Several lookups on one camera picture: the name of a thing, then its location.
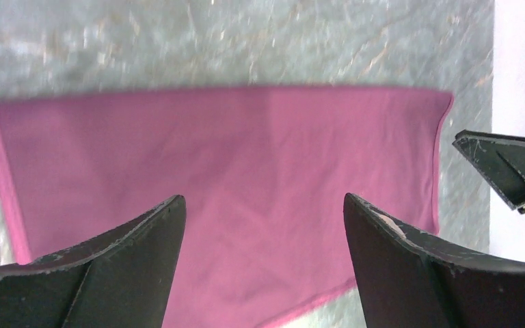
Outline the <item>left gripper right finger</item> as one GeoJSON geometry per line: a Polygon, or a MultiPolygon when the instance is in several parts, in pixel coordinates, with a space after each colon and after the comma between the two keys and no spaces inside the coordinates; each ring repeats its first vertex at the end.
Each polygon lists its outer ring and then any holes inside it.
{"type": "Polygon", "coordinates": [[[456,245],[352,193],[343,213],[368,327],[525,327],[525,262],[456,245]]]}

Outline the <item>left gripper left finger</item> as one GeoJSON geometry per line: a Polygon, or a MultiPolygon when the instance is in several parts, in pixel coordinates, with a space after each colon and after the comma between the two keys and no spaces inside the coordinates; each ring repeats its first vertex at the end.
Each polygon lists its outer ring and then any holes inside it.
{"type": "Polygon", "coordinates": [[[175,195],[78,245],[0,266],[0,327],[160,327],[186,216],[175,195]]]}

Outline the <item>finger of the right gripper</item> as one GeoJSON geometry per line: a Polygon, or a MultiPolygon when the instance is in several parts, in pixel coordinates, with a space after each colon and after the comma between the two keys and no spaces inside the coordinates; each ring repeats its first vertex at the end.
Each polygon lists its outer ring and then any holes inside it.
{"type": "Polygon", "coordinates": [[[453,146],[511,210],[525,214],[525,137],[463,130],[453,146]]]}

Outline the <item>purple cloth napkin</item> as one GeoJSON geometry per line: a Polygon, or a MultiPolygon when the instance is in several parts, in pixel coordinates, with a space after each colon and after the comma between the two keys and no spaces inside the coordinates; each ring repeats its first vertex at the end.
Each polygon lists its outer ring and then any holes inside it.
{"type": "Polygon", "coordinates": [[[172,195],[187,222],[165,327],[276,327],[355,287],[346,194],[435,234],[449,92],[240,87],[0,100],[17,262],[172,195]]]}

